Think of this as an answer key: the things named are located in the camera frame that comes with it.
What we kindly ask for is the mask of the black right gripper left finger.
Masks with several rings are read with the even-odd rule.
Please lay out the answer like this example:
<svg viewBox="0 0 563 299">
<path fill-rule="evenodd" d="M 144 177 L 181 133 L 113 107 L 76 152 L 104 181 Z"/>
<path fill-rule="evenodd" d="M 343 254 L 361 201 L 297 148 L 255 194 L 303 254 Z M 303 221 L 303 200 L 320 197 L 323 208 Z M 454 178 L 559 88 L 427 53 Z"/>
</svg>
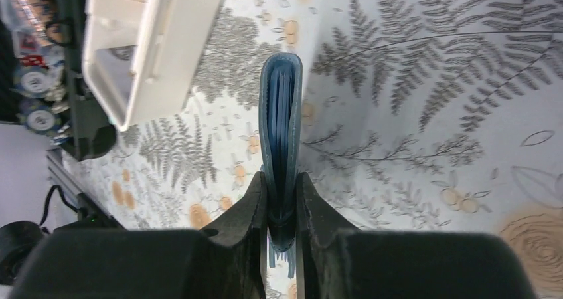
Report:
<svg viewBox="0 0 563 299">
<path fill-rule="evenodd" d="M 264 298 L 266 196 L 243 198 L 199 230 L 64 229 L 41 241 L 10 298 Z"/>
</svg>

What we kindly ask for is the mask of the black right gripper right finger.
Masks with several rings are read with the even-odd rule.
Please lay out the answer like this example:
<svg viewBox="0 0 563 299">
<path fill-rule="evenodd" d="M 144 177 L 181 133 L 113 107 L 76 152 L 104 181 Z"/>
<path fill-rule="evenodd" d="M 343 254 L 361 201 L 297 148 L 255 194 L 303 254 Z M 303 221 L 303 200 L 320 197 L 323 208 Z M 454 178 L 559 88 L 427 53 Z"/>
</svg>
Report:
<svg viewBox="0 0 563 299">
<path fill-rule="evenodd" d="M 299 298 L 534 298 L 517 256 L 487 233 L 360 229 L 296 181 Z"/>
</svg>

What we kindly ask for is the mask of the blue leather card holder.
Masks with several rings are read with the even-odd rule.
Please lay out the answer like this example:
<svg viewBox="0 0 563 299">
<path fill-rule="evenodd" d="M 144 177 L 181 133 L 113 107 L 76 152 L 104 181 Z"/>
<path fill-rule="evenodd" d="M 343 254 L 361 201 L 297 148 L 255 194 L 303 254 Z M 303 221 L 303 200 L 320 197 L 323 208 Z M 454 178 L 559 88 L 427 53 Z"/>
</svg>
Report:
<svg viewBox="0 0 563 299">
<path fill-rule="evenodd" d="M 266 180 L 269 266 L 284 257 L 296 274 L 296 196 L 301 136 L 303 66 L 288 52 L 270 56 L 260 75 L 258 128 Z"/>
</svg>

